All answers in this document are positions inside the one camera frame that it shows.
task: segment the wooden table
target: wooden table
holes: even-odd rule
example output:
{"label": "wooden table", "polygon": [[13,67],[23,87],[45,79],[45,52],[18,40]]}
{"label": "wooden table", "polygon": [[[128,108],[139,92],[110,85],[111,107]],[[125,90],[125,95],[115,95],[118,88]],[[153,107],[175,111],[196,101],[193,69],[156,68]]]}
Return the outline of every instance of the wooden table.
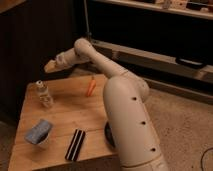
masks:
{"label": "wooden table", "polygon": [[[64,157],[75,129],[86,131],[78,161],[115,154],[104,136],[107,121],[103,106],[102,91],[106,78],[95,75],[96,88],[91,97],[85,97],[91,76],[46,81],[54,98],[54,106],[42,106],[34,83],[27,87],[9,170],[36,170],[64,165]],[[36,146],[24,140],[26,132],[40,119],[51,122],[47,145]]]}

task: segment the orange carrot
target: orange carrot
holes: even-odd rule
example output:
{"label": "orange carrot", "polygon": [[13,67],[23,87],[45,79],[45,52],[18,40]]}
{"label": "orange carrot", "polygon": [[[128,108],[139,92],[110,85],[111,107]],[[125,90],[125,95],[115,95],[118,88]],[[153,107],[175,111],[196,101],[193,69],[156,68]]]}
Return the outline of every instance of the orange carrot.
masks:
{"label": "orange carrot", "polygon": [[92,95],[92,92],[93,92],[93,90],[95,89],[95,86],[96,86],[96,81],[95,81],[94,76],[92,76],[92,79],[91,79],[91,81],[90,81],[90,83],[89,83],[89,87],[88,87],[87,93],[86,93],[86,96],[87,96],[87,97],[89,97],[89,96]]}

